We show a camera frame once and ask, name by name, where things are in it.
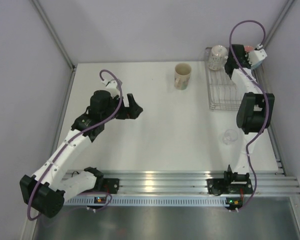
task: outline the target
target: white wall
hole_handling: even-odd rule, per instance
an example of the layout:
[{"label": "white wall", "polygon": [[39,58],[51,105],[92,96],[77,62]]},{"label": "white wall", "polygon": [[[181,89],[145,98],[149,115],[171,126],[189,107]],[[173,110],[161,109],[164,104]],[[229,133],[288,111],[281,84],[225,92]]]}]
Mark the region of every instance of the white wall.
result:
[{"label": "white wall", "polygon": [[19,181],[49,157],[70,77],[29,0],[0,0],[0,240],[19,239]]},{"label": "white wall", "polygon": [[267,48],[266,74],[275,95],[273,124],[289,172],[300,183],[300,0]]},{"label": "white wall", "polygon": [[[195,61],[253,19],[269,31],[286,0],[40,0],[72,61]],[[256,45],[259,26],[233,39]]]}]

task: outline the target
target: cup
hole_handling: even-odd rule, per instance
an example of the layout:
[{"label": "cup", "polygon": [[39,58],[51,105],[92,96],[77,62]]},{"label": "cup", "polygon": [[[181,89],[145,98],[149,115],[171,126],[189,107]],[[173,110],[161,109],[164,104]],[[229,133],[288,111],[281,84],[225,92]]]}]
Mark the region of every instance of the cup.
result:
[{"label": "cup", "polygon": [[214,71],[221,69],[227,62],[228,50],[222,45],[214,46],[209,55],[208,68]]},{"label": "cup", "polygon": [[187,63],[179,63],[174,68],[174,87],[179,90],[185,90],[188,86],[191,66]]}]

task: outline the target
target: wire rack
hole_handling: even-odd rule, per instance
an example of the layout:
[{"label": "wire rack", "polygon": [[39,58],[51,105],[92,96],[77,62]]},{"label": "wire rack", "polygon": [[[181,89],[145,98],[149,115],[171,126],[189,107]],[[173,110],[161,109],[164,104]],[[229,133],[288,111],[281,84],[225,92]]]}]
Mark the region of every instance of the wire rack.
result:
[{"label": "wire rack", "polygon": [[[207,62],[211,47],[205,49],[204,61]],[[205,65],[206,82],[208,86],[209,106],[211,110],[238,110],[241,104],[241,97],[237,86],[226,74],[225,69],[218,71],[210,70]]]}]

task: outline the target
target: purple cable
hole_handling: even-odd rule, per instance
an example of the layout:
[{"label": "purple cable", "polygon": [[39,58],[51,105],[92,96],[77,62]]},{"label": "purple cable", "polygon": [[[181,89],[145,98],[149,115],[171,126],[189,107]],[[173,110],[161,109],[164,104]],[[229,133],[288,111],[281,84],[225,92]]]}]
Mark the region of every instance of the purple cable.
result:
[{"label": "purple cable", "polygon": [[245,204],[240,208],[240,211],[252,200],[253,196],[255,195],[256,193],[256,190],[257,190],[257,175],[256,175],[256,172],[251,164],[251,158],[250,158],[250,153],[249,153],[249,146],[264,132],[264,130],[266,129],[266,125],[267,125],[267,122],[268,122],[268,119],[269,119],[269,100],[268,100],[268,97],[267,97],[267,94],[266,92],[263,90],[263,88],[260,86],[260,84],[258,84],[256,81],[254,81],[254,79],[248,75],[248,73],[244,70],[244,68],[241,66],[237,56],[235,55],[235,52],[234,52],[234,49],[232,47],[232,34],[234,33],[235,29],[241,25],[241,24],[244,24],[244,23],[254,23],[254,24],[258,24],[261,28],[262,28],[262,31],[263,31],[263,39],[262,39],[262,42],[261,44],[263,45],[264,44],[264,41],[266,39],[266,30],[265,30],[265,27],[258,21],[255,21],[255,20],[245,20],[245,21],[241,21],[239,22],[237,25],[235,25],[233,27],[233,29],[231,30],[231,33],[230,33],[230,37],[229,37],[229,47],[230,47],[230,50],[231,50],[231,53],[233,55],[233,58],[236,62],[236,64],[239,66],[240,70],[248,77],[248,79],[250,81],[252,81],[252,83],[254,85],[256,85],[262,92],[263,96],[264,96],[264,101],[265,101],[265,119],[264,119],[264,122],[263,122],[263,125],[260,129],[260,131],[257,133],[257,135],[250,141],[246,144],[245,146],[245,151],[246,151],[246,155],[247,155],[247,158],[248,158],[248,164],[249,164],[249,167],[251,168],[251,171],[253,173],[253,176],[254,176],[254,189],[253,189],[253,192],[251,194],[251,196],[249,197],[249,199],[245,202]]},{"label": "purple cable", "polygon": [[[72,138],[69,139],[68,143],[71,143],[73,140],[75,140],[77,137],[79,137],[80,135],[84,134],[85,132],[87,131],[90,131],[94,128],[97,128],[99,127],[100,125],[102,124],[105,124],[107,122],[109,122],[116,114],[117,112],[119,111],[120,109],[120,106],[122,104],[122,101],[123,101],[123,93],[122,93],[122,88],[121,88],[121,85],[120,85],[120,81],[119,79],[112,73],[110,72],[109,70],[106,70],[106,69],[103,69],[100,71],[99,73],[99,76],[101,78],[102,81],[104,81],[105,79],[102,77],[102,73],[108,73],[110,74],[114,80],[116,81],[117,85],[118,85],[118,88],[119,88],[119,92],[120,92],[120,97],[119,97],[119,104],[118,106],[116,107],[116,109],[114,110],[114,112],[109,116],[107,117],[105,120],[91,126],[91,127],[88,127],[87,129],[79,132],[78,134],[74,135]],[[37,216],[35,217],[31,217],[31,205],[32,205],[32,202],[34,200],[34,197],[35,197],[35,194],[37,192],[37,189],[41,183],[41,181],[44,179],[44,177],[47,175],[47,173],[49,172],[49,170],[51,169],[51,167],[53,166],[53,163],[56,162],[56,160],[60,157],[60,155],[62,154],[62,152],[67,148],[67,144],[65,144],[61,149],[60,151],[55,155],[55,157],[53,158],[52,160],[52,163],[46,168],[46,170],[43,172],[42,176],[39,178],[38,182],[36,183],[36,185],[34,186],[32,192],[31,192],[31,195],[30,195],[30,198],[29,198],[29,202],[28,202],[28,207],[27,207],[27,211],[26,211],[26,215],[27,215],[27,218],[30,220],[30,221],[34,221],[36,219],[38,219],[40,216],[41,216],[41,213],[39,213]]]},{"label": "purple cable", "polygon": [[[100,211],[104,210],[104,209],[111,203],[112,198],[113,198],[112,195],[111,195],[110,193],[108,193],[108,192],[102,192],[102,191],[80,193],[79,195],[81,195],[81,196],[86,196],[86,195],[89,195],[89,194],[94,194],[94,195],[95,195],[95,194],[104,194],[104,195],[106,195],[106,198],[107,198],[107,197],[110,197],[110,200],[109,200],[105,205],[103,205],[101,208],[95,209],[94,213],[100,212]],[[70,210],[61,213],[61,214],[58,216],[58,218],[57,218],[56,220],[54,220],[53,222],[51,222],[51,223],[46,223],[46,222],[44,221],[44,219],[42,218],[42,225],[43,225],[45,228],[50,228],[52,225],[56,224],[56,222],[58,222],[61,218],[67,216],[67,215],[70,214],[71,212],[73,212],[73,211],[75,211],[75,210],[78,210],[78,209],[87,209],[87,207],[86,207],[86,206],[77,206],[77,207],[71,208]]]}]

